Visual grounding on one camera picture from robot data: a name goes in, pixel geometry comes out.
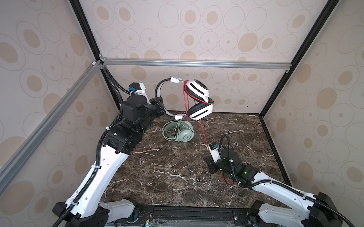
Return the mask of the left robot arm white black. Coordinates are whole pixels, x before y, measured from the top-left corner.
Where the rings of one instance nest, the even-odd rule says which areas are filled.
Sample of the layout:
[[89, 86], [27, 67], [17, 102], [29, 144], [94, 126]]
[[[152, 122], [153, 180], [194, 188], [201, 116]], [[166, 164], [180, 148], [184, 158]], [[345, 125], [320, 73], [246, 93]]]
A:
[[132, 83], [123, 100], [123, 89], [107, 67], [101, 68], [119, 101], [119, 112], [101, 135], [95, 152], [95, 163], [65, 202], [57, 203], [52, 211], [58, 216], [52, 227], [63, 221], [65, 227], [104, 227], [107, 223], [132, 216], [135, 206], [129, 200], [102, 203], [100, 200], [116, 171], [125, 162], [153, 121], [165, 114], [163, 99], [148, 99], [143, 84]]

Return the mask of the aluminium rail wall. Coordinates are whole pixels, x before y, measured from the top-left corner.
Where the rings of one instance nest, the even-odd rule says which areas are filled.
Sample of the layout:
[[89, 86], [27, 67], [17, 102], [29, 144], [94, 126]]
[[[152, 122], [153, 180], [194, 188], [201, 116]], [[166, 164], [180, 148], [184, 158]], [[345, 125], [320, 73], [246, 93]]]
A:
[[126, 59], [103, 58], [105, 65], [154, 66], [154, 67], [194, 67], [194, 68], [240, 68], [240, 69], [280, 69], [289, 70], [291, 63], [281, 62], [240, 62], [212, 60], [158, 60], [158, 59]]
[[87, 83], [99, 71], [101, 61], [94, 61], [90, 67], [81, 75], [72, 88], [60, 99], [47, 117], [39, 124], [32, 134], [22, 143], [8, 162], [0, 169], [0, 196], [24, 167], [32, 154], [41, 145], [53, 127], [61, 119], [64, 113], [72, 105]]

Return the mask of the black frame post right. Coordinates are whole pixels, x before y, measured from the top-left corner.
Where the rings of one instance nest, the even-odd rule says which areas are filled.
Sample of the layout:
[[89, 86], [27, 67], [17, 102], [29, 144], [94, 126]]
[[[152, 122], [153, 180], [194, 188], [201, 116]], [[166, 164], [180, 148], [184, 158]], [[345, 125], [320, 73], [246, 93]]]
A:
[[285, 74], [281, 77], [278, 85], [274, 89], [271, 97], [268, 99], [267, 103], [265, 104], [264, 108], [260, 113], [260, 118], [264, 119], [269, 110], [271, 109], [272, 105], [276, 101], [277, 97], [281, 93], [282, 89], [285, 87], [287, 81], [290, 79], [293, 72], [296, 70], [298, 65], [300, 64], [301, 60], [307, 53], [308, 49], [311, 47], [313, 42], [315, 41], [316, 37], [323, 29], [324, 25], [326, 24], [327, 20], [330, 18], [331, 14], [333, 13], [334, 9], [337, 7], [340, 0], [328, 0], [323, 8], [323, 10], [319, 13], [318, 18], [315, 20], [312, 28], [310, 29], [307, 37], [302, 42], [302, 45], [298, 49], [295, 57], [291, 61], [291, 67], [289, 70], [285, 72]]

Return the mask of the aluminium rail back wall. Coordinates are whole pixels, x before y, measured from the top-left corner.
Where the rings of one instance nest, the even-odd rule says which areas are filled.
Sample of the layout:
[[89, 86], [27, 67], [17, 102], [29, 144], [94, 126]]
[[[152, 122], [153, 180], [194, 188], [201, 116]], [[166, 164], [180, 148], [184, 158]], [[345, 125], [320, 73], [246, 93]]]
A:
[[291, 63], [281, 62], [240, 62], [212, 60], [158, 60], [158, 59], [126, 59], [103, 58], [105, 65], [154, 66], [154, 67], [194, 67], [194, 68], [240, 68], [240, 69], [280, 69], [289, 70]]

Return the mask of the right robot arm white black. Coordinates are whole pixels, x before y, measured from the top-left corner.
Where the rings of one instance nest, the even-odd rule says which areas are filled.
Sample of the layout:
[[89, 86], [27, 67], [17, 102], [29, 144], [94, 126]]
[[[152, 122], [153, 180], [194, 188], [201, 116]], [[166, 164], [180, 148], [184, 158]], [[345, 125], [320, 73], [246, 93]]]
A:
[[268, 195], [285, 205], [276, 207], [257, 201], [248, 213], [249, 223], [277, 224], [285, 227], [355, 227], [337, 211], [331, 198], [303, 192], [279, 182], [254, 166], [244, 163], [231, 147], [230, 138], [223, 135], [219, 143], [207, 143], [210, 155], [204, 157], [211, 174], [220, 173], [222, 178], [232, 177], [232, 185]]

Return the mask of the black frame post left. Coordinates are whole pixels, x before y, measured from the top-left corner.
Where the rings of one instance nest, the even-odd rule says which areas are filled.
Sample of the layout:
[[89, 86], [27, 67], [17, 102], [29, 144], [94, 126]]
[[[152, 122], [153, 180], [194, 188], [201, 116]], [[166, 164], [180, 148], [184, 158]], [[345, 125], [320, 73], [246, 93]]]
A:
[[108, 68], [104, 65], [102, 58], [100, 57], [100, 50], [99, 47], [97, 45], [96, 39], [94, 37], [93, 31], [88, 23], [88, 20], [85, 16], [84, 10], [82, 8], [82, 5], [80, 4], [79, 0], [68, 0], [70, 6], [73, 9], [73, 12], [77, 18], [77, 21], [81, 27], [81, 30], [85, 36], [85, 39], [89, 45], [89, 48], [91, 50], [91, 52], [93, 53], [93, 57], [95, 60], [98, 61], [98, 63], [100, 64], [100, 69], [101, 69], [101, 74], [103, 75], [104, 80], [107, 83], [108, 86], [108, 90], [110, 91], [112, 98], [114, 100], [114, 103], [116, 105], [116, 107], [118, 108], [118, 110], [120, 110], [121, 108], [121, 102], [122, 102], [122, 97], [121, 94], [119, 92], [119, 88], [117, 87], [117, 85], [115, 85], [114, 83], [114, 77], [109, 74]]

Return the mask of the aluminium rail left wall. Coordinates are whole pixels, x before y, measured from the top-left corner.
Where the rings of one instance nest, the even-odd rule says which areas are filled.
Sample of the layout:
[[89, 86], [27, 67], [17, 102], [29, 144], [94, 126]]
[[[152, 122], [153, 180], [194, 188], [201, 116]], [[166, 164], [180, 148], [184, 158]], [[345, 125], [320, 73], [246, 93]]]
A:
[[64, 113], [72, 105], [87, 83], [99, 71], [101, 61], [94, 61], [90, 67], [81, 75], [72, 88], [60, 99], [47, 117], [39, 124], [32, 134], [22, 143], [8, 162], [0, 169], [0, 196], [24, 167], [32, 154], [41, 145], [53, 127], [61, 119]]

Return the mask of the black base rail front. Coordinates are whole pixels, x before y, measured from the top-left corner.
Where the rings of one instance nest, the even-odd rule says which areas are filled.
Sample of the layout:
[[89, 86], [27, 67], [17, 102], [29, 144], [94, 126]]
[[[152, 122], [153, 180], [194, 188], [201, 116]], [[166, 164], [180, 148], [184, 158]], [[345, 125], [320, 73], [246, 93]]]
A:
[[129, 200], [94, 205], [92, 214], [73, 213], [64, 202], [53, 207], [53, 213], [69, 227], [104, 227], [121, 221], [147, 227], [147, 220], [234, 222], [237, 227], [328, 227], [321, 206], [309, 206], [307, 216], [287, 208], [256, 201], [249, 209], [221, 209], [180, 206], [138, 206]]

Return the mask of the mint green headphones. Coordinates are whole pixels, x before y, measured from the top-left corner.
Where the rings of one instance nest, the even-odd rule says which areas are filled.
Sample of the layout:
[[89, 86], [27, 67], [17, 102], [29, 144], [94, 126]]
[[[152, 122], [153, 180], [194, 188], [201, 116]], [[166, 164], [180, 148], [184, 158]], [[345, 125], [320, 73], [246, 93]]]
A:
[[174, 120], [162, 127], [162, 135], [169, 142], [189, 142], [194, 137], [194, 128], [188, 121]]

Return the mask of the black frame post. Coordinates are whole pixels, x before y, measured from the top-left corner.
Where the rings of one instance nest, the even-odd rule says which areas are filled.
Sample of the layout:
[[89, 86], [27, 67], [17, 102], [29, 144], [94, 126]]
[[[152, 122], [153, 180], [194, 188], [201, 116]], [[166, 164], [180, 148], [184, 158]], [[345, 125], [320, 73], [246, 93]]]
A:
[[68, 0], [70, 6], [73, 9], [73, 12], [77, 18], [77, 21], [81, 27], [81, 30], [85, 36], [85, 39], [89, 45], [89, 48], [91, 50], [91, 52], [93, 53], [93, 57], [95, 60], [98, 61], [98, 63], [100, 64], [100, 69], [101, 69], [101, 74], [103, 75], [104, 80], [107, 83], [108, 86], [108, 90], [110, 91], [112, 98], [114, 100], [114, 103], [116, 105], [116, 107], [118, 108], [118, 110], [120, 110], [121, 108], [121, 102], [122, 102], [122, 97], [121, 94], [119, 92], [119, 88], [117, 87], [117, 85], [115, 85], [114, 83], [114, 77], [109, 74], [108, 68], [104, 65], [102, 58], [100, 57], [100, 50], [99, 47], [97, 45], [96, 39], [94, 37], [93, 31], [88, 23], [88, 20], [85, 16], [84, 10], [82, 8], [82, 5], [80, 4], [79, 0]]
[[316, 37], [323, 29], [324, 25], [326, 24], [327, 20], [330, 18], [331, 14], [333, 13], [334, 9], [337, 7], [340, 0], [328, 0], [323, 8], [323, 10], [319, 13], [318, 18], [315, 20], [312, 28], [310, 29], [307, 37], [302, 42], [302, 45], [298, 49], [295, 57], [291, 61], [291, 67], [289, 70], [285, 72], [285, 74], [281, 77], [278, 85], [274, 89], [271, 97], [268, 99], [267, 103], [265, 104], [264, 108], [260, 113], [260, 118], [264, 119], [269, 110], [271, 109], [272, 105], [276, 101], [277, 97], [281, 93], [282, 89], [285, 87], [287, 81], [290, 79], [293, 72], [296, 70], [298, 65], [300, 64], [301, 60], [307, 53], [308, 49], [311, 47], [313, 42], [315, 41]]

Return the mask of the white black headphones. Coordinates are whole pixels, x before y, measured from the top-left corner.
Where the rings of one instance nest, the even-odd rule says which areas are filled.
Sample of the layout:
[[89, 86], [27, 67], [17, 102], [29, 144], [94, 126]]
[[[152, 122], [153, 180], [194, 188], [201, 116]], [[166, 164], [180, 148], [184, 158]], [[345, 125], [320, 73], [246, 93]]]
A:
[[167, 82], [184, 84], [183, 97], [187, 107], [189, 106], [189, 98], [197, 101], [197, 103], [194, 106], [189, 107], [189, 109], [187, 109], [184, 114], [174, 115], [167, 111], [165, 108], [165, 113], [168, 117], [171, 117], [174, 120], [189, 118], [193, 121], [200, 121], [201, 119], [207, 117], [213, 112], [214, 101], [210, 98], [209, 89], [205, 86], [205, 84], [196, 79], [190, 81], [184, 81], [183, 79], [174, 77], [164, 79], [158, 83], [155, 90], [155, 97], [161, 96], [161, 88]]

